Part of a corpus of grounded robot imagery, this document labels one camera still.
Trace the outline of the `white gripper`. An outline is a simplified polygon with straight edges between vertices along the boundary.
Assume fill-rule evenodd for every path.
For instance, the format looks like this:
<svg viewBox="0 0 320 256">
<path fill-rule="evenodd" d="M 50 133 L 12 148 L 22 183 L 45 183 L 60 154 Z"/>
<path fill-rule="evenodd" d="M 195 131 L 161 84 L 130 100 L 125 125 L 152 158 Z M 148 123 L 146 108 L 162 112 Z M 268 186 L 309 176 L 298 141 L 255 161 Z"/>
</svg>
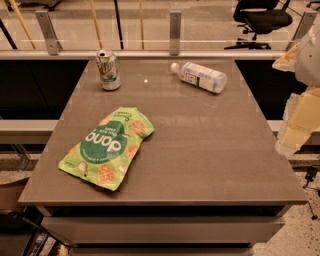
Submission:
<svg viewBox="0 0 320 256">
<path fill-rule="evenodd" d="M 272 67 L 294 72 L 298 81 L 320 87 L 320 24 L 314 24 Z M 287 100 L 280 126 L 276 151 L 290 156 L 301 149 L 311 134 L 320 127 L 320 89 L 307 89 L 301 95 L 292 93 Z"/>
</svg>

